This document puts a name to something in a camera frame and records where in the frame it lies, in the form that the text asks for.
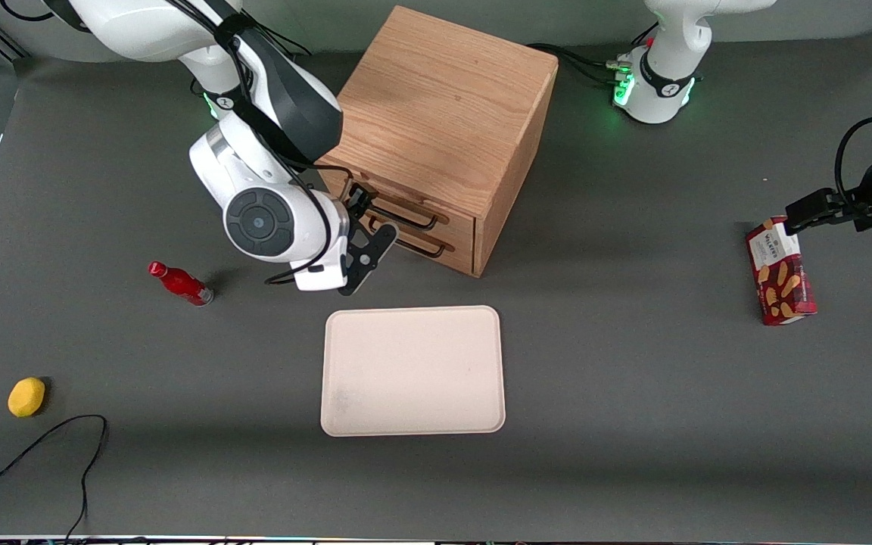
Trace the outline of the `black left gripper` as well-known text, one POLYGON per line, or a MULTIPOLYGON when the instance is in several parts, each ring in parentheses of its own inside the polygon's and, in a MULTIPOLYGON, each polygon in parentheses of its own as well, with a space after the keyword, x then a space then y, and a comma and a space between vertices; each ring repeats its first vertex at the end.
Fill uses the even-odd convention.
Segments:
POLYGON ((859 186, 851 190, 852 206, 846 197, 834 188, 821 188, 814 195, 806 195, 785 207, 786 229, 807 229, 833 220, 835 213, 855 212, 852 221, 855 230, 872 229, 872 165, 862 177, 859 186))

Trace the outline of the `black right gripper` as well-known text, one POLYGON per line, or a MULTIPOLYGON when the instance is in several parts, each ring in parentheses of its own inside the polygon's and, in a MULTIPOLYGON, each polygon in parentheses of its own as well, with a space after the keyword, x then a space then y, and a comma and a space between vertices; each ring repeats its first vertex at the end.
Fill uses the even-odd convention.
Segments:
POLYGON ((370 187, 352 184, 348 189, 345 207, 349 226, 343 231, 340 249, 344 284, 337 289, 343 296, 352 296, 363 286, 398 240, 399 229, 394 222, 384 222, 373 232, 367 230, 372 229, 374 221, 370 210, 373 201, 374 190, 370 187))

